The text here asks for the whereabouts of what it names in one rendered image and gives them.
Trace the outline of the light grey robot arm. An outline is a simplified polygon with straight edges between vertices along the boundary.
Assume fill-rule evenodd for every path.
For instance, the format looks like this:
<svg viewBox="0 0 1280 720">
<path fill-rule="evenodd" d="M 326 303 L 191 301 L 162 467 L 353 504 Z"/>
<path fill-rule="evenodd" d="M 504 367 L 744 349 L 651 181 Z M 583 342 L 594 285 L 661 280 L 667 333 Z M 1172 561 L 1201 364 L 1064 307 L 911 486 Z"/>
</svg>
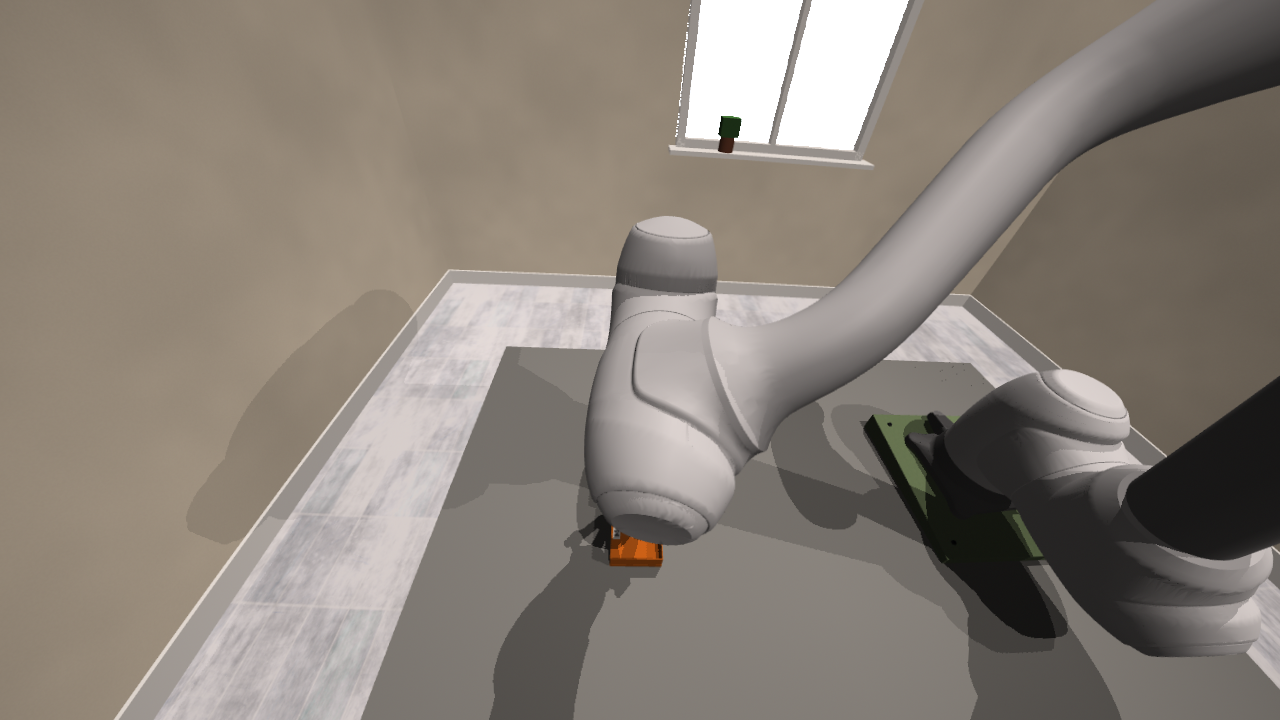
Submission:
<svg viewBox="0 0 1280 720">
<path fill-rule="evenodd" d="M 835 290 L 765 325 L 716 318 L 707 228 L 636 223 L 585 427 L 605 521 L 653 544 L 698 541 L 780 423 L 902 345 L 1064 167 L 1276 86 L 1280 0 L 1156 0 L 1012 97 Z M 1280 375 L 1153 468 L 1129 461 L 1123 400 L 1079 372 L 1021 375 L 955 423 L 927 419 L 934 433 L 905 441 L 954 516 L 1018 509 L 1073 600 L 1123 644 L 1203 657 L 1260 638 L 1251 597 L 1280 544 Z"/>
</svg>

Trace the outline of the orange rack of bins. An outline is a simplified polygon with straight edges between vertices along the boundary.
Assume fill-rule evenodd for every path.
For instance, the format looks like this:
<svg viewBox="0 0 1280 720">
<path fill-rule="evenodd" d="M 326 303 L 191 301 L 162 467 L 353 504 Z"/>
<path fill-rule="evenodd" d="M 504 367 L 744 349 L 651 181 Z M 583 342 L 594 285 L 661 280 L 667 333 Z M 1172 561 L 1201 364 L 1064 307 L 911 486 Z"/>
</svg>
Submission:
<svg viewBox="0 0 1280 720">
<path fill-rule="evenodd" d="M 660 568 L 662 561 L 662 544 L 637 541 L 611 527 L 611 566 Z"/>
</svg>

